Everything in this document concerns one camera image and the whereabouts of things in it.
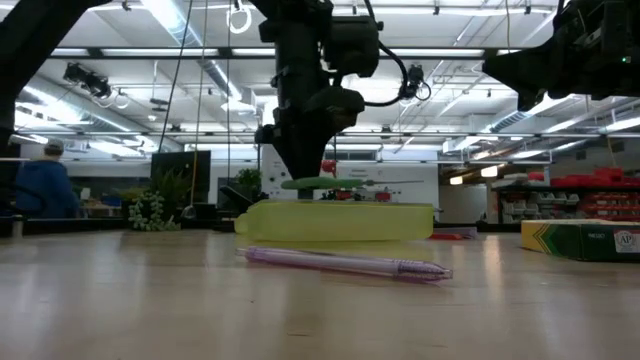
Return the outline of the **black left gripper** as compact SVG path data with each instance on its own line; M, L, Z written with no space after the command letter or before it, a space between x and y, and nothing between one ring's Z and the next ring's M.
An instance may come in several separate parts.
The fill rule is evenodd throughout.
M349 75L365 75L365 17L336 16L330 1L265 0L255 7L265 17L260 40L274 46L271 86L278 97L274 122L256 131L256 141L273 143L293 179L317 177L327 143L365 110L363 96L342 86Z

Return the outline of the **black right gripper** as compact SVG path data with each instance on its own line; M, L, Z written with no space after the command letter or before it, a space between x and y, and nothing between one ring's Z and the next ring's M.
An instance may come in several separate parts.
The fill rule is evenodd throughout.
M639 95L639 0L560 1L553 26L551 55L542 47L504 51L482 65L518 92L518 111L534 112L547 88L554 96Z

